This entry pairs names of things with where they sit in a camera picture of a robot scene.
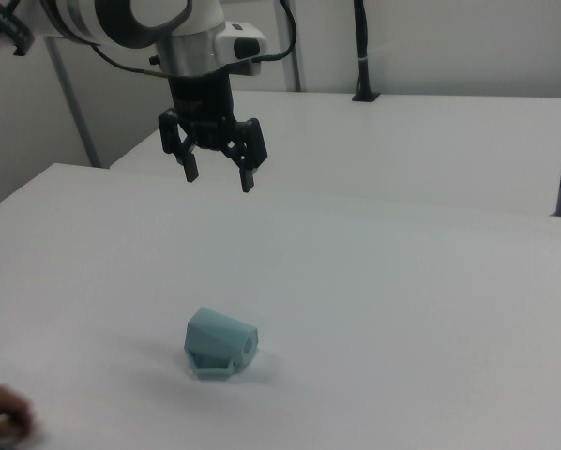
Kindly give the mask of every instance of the plastic part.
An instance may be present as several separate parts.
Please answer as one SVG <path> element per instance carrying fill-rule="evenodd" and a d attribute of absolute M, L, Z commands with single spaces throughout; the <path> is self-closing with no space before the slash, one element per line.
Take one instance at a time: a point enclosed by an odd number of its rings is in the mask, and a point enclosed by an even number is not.
<path fill-rule="evenodd" d="M 202 307 L 187 324 L 185 353 L 199 377 L 230 377 L 251 362 L 257 351 L 258 330 Z"/>

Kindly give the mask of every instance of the white tabletop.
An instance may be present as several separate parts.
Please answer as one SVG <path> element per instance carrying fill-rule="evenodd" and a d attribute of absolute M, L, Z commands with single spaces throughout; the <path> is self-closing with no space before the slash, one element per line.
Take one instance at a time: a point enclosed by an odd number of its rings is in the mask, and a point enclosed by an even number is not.
<path fill-rule="evenodd" d="M 260 331 L 226 382 L 201 306 Z M 0 382 L 46 450 L 561 450 L 561 218 L 54 166 L 0 204 Z"/>
<path fill-rule="evenodd" d="M 561 173 L 561 99 L 235 92 L 262 122 L 256 187 L 549 216 Z M 200 178 L 240 188 L 223 155 L 196 150 Z M 155 133 L 112 169 L 184 178 Z"/>

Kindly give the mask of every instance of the light blue 3d printed object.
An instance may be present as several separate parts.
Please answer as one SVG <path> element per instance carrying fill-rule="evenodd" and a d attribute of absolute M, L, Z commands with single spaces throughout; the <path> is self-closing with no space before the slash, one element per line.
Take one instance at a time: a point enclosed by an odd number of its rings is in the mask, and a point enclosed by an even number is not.
<path fill-rule="evenodd" d="M 258 330 L 206 307 L 187 324 L 185 353 L 198 376 L 231 376 L 250 363 Z"/>

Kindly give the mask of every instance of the robotic arm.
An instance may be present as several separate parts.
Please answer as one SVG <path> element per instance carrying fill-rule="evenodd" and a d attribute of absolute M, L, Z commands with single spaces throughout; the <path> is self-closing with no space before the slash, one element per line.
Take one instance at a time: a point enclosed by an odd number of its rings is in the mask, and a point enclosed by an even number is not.
<path fill-rule="evenodd" d="M 265 55 L 264 35 L 247 23 L 226 22 L 219 0 L 11 0 L 0 3 L 0 39 L 24 55 L 34 37 L 67 38 L 90 45 L 124 70 L 166 78 L 174 108 L 159 117 L 163 149 L 184 166 L 189 182 L 198 176 L 195 147 L 222 152 L 239 168 L 244 192 L 267 158 L 257 119 L 238 122 L 233 112 L 230 75 L 257 75 L 263 61 L 280 60 L 295 47 L 295 20 L 287 52 Z M 150 62 L 161 71 L 117 65 L 98 46 L 141 49 L 155 45 Z M 187 138 L 182 141 L 180 126 Z"/>

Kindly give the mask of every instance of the black cable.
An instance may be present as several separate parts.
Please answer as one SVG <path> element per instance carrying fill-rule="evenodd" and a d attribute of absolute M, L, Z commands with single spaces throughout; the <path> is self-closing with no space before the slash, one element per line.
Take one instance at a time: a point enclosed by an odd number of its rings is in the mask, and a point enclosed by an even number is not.
<path fill-rule="evenodd" d="M 279 0 L 280 5 L 284 9 L 284 12 L 287 14 L 287 19 L 289 20 L 289 24 L 291 25 L 291 43 L 289 44 L 289 48 L 285 50 L 283 53 L 279 54 L 269 54 L 266 56 L 258 56 L 257 58 L 253 58 L 254 63 L 260 63 L 263 61 L 270 62 L 270 61 L 280 61 L 281 59 L 286 58 L 289 56 L 296 47 L 297 44 L 297 22 L 296 18 L 291 11 L 291 8 L 287 4 L 287 0 Z"/>
<path fill-rule="evenodd" d="M 145 71 L 142 68 L 127 67 L 127 66 L 122 66 L 121 64 L 116 63 L 108 55 L 106 55 L 104 52 L 102 52 L 97 45 L 92 45 L 91 48 L 95 51 L 96 54 L 101 56 L 102 59 L 104 59 L 105 61 L 110 63 L 115 68 L 119 68 L 121 70 L 124 70 L 126 72 L 131 72 L 131 73 L 145 73 Z"/>
<path fill-rule="evenodd" d="M 134 68 L 134 67 L 123 66 L 120 63 L 116 63 L 107 54 L 102 52 L 97 45 L 91 45 L 91 48 L 95 51 L 96 54 L 98 54 L 101 57 L 101 59 L 105 60 L 107 63 L 111 64 L 115 68 L 119 68 L 120 70 L 124 70 L 125 72 L 140 73 L 142 75 L 149 75 L 150 77 L 167 78 L 167 79 L 170 78 L 170 75 L 167 75 L 165 73 L 155 72 L 153 70 L 144 70 L 142 68 Z"/>

